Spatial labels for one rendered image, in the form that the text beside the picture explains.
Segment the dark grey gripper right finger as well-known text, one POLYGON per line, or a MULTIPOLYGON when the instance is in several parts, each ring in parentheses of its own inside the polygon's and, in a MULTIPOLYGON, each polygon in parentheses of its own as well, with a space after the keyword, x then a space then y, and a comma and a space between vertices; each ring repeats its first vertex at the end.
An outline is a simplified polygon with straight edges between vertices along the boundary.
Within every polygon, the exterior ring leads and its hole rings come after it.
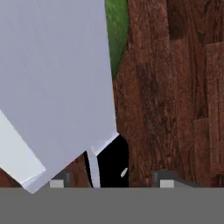
POLYGON ((159 188, 199 187, 195 182, 181 178, 175 171, 154 171, 152 179, 153 186, 159 188))

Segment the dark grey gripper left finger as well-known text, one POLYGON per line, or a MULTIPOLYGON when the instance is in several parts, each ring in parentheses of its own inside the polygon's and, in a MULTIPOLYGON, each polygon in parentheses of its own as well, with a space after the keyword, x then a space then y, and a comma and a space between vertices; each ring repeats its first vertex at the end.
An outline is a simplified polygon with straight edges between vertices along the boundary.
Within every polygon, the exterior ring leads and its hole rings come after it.
POLYGON ((49 181, 51 188, 67 188, 71 186, 71 173, 69 171, 61 171, 49 181))

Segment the green avocado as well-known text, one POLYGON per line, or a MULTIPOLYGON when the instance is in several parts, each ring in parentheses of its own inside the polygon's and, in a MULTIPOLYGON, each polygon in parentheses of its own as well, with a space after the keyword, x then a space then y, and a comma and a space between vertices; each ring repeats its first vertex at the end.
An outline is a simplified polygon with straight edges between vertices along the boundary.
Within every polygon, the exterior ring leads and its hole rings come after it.
POLYGON ((112 80, 118 75, 129 30, 128 0, 105 0, 112 80))

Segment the black-handled knife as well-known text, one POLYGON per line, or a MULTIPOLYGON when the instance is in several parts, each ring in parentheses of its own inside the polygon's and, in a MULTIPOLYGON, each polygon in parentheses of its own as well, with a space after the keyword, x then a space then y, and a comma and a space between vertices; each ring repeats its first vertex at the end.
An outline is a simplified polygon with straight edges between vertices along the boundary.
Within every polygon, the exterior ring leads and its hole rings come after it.
POLYGON ((129 187, 129 145, 118 135, 100 153, 84 152, 87 177, 93 188, 129 187))

